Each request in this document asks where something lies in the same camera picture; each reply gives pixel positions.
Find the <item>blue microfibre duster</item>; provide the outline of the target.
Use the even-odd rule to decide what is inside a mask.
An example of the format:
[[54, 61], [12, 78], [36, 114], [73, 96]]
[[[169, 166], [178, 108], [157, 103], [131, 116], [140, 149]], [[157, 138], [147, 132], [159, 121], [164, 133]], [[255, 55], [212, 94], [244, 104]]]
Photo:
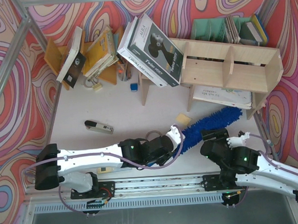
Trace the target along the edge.
[[185, 136], [181, 154], [196, 146], [201, 140], [201, 131], [226, 128], [228, 125], [239, 120], [243, 111], [237, 107], [226, 106], [213, 114], [202, 118], [185, 128], [182, 133]]

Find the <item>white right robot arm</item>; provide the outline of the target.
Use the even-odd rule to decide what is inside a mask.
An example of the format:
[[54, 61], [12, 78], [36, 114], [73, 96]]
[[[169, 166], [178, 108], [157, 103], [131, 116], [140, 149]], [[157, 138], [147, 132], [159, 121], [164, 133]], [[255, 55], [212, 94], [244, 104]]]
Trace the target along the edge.
[[227, 129], [203, 130], [202, 156], [219, 166], [213, 178], [204, 176], [206, 191], [254, 187], [295, 198], [298, 203], [298, 168], [272, 160], [246, 146], [249, 132], [230, 137]]

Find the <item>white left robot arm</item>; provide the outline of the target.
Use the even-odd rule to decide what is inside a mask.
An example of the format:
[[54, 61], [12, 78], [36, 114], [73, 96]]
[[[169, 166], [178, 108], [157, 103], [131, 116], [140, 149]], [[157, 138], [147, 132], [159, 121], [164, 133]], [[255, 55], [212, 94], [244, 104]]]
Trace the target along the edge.
[[35, 189], [49, 190], [60, 185], [80, 193], [96, 190], [98, 169], [147, 169], [151, 163], [163, 166], [174, 154], [180, 139], [170, 134], [150, 141], [126, 139], [108, 147], [85, 150], [59, 150], [47, 145], [36, 158]]

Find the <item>wooden bookshelf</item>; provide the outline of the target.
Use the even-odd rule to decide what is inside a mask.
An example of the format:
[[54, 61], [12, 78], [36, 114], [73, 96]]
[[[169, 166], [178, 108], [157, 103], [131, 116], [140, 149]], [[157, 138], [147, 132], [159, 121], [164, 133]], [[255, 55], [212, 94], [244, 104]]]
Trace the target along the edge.
[[196, 86], [245, 90], [253, 94], [250, 119], [264, 107], [284, 72], [277, 48], [177, 38], [172, 42], [184, 54], [181, 83], [189, 85], [188, 111]]

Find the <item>yellow sticky note pad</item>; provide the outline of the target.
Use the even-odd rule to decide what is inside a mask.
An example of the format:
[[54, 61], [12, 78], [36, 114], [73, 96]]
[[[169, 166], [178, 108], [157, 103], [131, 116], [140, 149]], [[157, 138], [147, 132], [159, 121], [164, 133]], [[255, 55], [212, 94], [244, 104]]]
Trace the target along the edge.
[[177, 117], [176, 117], [176, 121], [181, 123], [184, 126], [188, 126], [188, 124], [192, 121], [192, 119], [188, 116], [186, 116], [183, 113], [180, 113]]

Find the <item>spiral notebook under shelf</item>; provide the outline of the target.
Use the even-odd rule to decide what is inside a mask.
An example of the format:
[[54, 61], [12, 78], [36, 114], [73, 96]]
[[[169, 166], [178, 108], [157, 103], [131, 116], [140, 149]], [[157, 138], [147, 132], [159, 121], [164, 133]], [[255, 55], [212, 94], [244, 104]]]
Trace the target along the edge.
[[252, 92], [209, 86], [196, 86], [193, 99], [238, 107], [240, 109], [251, 109], [253, 101]]

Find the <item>beige calculator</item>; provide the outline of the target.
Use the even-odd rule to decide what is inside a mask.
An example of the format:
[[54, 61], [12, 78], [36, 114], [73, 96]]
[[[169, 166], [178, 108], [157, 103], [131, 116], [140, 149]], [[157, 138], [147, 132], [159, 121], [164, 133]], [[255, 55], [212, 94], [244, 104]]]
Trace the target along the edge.
[[131, 168], [129, 167], [122, 167], [122, 168], [117, 168], [117, 167], [99, 167], [97, 169], [98, 174], [103, 174], [103, 173], [113, 173], [113, 172], [121, 172], [121, 171], [129, 171]]

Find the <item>blue stamp block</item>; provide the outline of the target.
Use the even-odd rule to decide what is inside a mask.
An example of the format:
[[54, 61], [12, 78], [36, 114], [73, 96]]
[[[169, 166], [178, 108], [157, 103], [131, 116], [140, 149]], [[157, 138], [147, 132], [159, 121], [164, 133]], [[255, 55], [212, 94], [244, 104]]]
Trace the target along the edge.
[[130, 84], [130, 90], [131, 90], [131, 92], [137, 92], [138, 91], [138, 84], [137, 83], [131, 83]]

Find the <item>pencils bundle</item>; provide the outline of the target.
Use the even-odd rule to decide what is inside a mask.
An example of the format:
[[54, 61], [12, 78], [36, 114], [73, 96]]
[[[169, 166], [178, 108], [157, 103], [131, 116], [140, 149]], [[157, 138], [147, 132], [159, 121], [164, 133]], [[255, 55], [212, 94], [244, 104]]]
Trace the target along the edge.
[[117, 67], [117, 75], [121, 81], [129, 81], [132, 78], [130, 64], [128, 62], [116, 64]]

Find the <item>brown card stack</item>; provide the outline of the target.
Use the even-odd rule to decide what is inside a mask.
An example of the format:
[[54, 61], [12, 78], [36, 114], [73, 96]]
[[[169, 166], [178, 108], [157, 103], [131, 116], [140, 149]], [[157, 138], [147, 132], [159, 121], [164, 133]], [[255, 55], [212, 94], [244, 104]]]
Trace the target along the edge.
[[225, 18], [225, 25], [228, 43], [239, 44], [240, 36], [232, 16], [227, 16]]

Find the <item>white Chokladfabriken book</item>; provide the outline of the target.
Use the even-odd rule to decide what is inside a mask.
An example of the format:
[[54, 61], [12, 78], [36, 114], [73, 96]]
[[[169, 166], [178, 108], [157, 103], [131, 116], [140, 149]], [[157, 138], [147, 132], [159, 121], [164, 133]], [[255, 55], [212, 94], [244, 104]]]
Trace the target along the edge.
[[120, 41], [117, 52], [123, 56], [130, 64], [132, 64], [137, 70], [144, 74], [148, 79], [150, 79], [158, 87], [166, 87], [167, 83], [161, 79], [156, 73], [152, 72], [151, 69], [141, 61], [136, 55], [128, 49], [130, 41], [133, 38], [133, 34], [136, 30], [136, 25], [138, 23], [138, 18], [135, 17], [132, 22], [128, 22], [126, 29], [123, 33], [123, 37]]

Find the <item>black white Twins story book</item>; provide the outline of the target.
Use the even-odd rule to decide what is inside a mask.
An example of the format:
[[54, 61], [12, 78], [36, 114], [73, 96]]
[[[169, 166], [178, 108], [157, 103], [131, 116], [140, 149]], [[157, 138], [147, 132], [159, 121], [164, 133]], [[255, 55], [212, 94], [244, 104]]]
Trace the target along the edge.
[[145, 67], [141, 72], [161, 80], [157, 86], [180, 85], [184, 55], [147, 14], [132, 21], [127, 50]]

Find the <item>green desk organiser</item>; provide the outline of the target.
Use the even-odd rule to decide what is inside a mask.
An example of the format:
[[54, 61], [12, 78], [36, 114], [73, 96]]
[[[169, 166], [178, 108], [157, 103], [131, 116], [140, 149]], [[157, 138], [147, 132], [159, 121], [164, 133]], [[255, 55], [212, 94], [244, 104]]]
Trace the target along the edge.
[[[231, 43], [230, 33], [227, 32], [226, 18], [213, 19], [194, 19], [191, 30], [192, 40], [210, 41]], [[241, 26], [244, 22], [250, 22], [251, 18], [233, 17], [233, 22], [236, 26], [237, 32], [240, 32]], [[240, 40], [232, 42], [232, 44], [245, 44], [259, 46], [258, 42], [249, 40]]]

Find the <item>yellow worn books stack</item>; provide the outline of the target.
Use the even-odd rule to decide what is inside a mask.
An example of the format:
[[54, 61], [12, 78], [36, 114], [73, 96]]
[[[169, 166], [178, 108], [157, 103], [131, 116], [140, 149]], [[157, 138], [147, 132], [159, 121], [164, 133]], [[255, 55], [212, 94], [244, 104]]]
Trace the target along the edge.
[[90, 80], [98, 77], [102, 71], [118, 61], [114, 45], [114, 36], [110, 27], [105, 27], [99, 37], [85, 52], [86, 62], [83, 75]]

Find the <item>white book with black cover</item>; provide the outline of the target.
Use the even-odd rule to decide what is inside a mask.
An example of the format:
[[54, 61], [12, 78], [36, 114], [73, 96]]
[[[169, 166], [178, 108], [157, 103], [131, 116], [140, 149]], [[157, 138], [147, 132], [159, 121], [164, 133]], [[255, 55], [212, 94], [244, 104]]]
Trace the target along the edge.
[[86, 61], [86, 57], [80, 51], [82, 32], [82, 28], [75, 27], [74, 33], [62, 54], [61, 68], [57, 77], [57, 81], [64, 81], [71, 88], [75, 86]]

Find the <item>grey book in organiser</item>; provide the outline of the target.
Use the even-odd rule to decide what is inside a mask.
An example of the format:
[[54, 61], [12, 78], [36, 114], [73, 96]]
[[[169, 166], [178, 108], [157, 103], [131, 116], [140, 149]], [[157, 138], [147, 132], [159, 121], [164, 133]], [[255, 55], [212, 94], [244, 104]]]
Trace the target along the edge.
[[263, 39], [256, 29], [256, 26], [252, 22], [244, 22], [241, 25], [240, 31], [240, 43], [244, 45], [260, 46]]

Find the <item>blue yellow book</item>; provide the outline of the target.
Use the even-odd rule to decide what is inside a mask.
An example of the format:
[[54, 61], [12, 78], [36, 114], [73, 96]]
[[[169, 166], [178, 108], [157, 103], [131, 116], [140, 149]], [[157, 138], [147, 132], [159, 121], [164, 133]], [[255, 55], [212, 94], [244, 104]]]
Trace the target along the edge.
[[268, 44], [269, 41], [269, 36], [268, 33], [265, 30], [265, 27], [263, 26], [261, 20], [259, 19], [257, 14], [253, 14], [250, 18], [251, 22], [256, 26], [256, 29], [259, 31], [263, 42], [262, 42], [262, 46], [266, 46]]

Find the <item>yellow wooden book stand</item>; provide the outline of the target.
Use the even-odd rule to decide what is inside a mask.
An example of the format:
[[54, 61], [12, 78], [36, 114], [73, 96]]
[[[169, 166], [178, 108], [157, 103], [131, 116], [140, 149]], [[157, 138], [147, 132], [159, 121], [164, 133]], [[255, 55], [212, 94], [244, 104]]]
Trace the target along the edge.
[[[114, 45], [115, 45], [116, 56], [118, 57], [118, 61], [116, 63], [114, 63], [113, 65], [109, 66], [108, 68], [106, 68], [104, 71], [102, 71], [102, 73], [98, 77], [96, 77], [97, 80], [98, 79], [103, 80], [107, 83], [116, 85], [116, 83], [117, 83], [116, 64], [118, 62], [120, 62], [119, 54], [117, 53], [117, 50], [118, 50], [120, 41], [123, 37], [123, 33], [124, 33], [124, 29], [122, 26], [120, 26], [116, 32], [114, 32], [114, 33], [112, 32], [113, 37], [114, 37]], [[83, 30], [82, 39], [81, 39], [81, 49], [80, 49], [80, 51], [82, 52], [83, 55], [85, 55], [85, 52], [87, 51], [88, 47], [90, 45], [92, 45], [93, 42], [94, 41], [90, 41], [90, 42], [85, 41], [85, 31]], [[58, 47], [52, 39], [49, 39], [49, 41], [47, 43], [47, 49], [44, 54], [44, 59], [45, 59], [46, 63], [48, 64], [48, 66], [51, 68], [51, 70], [56, 75], [56, 78], [58, 77], [58, 74], [59, 74], [59, 71], [61, 68], [60, 64], [61, 64], [62, 54], [64, 53], [65, 49], [66, 49], [66, 45]], [[60, 82], [60, 83], [62, 83], [67, 90], [72, 89], [64, 81]]]

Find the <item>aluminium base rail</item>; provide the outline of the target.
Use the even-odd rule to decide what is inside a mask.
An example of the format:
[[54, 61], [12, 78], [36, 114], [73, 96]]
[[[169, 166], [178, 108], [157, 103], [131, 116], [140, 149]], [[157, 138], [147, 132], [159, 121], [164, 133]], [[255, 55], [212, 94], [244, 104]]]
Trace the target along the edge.
[[241, 199], [247, 187], [224, 189], [215, 183], [215, 175], [180, 175], [102, 180], [100, 196], [72, 199], [73, 190], [47, 191], [28, 189], [25, 197], [29, 213], [87, 212], [104, 210], [223, 203], [225, 199]]

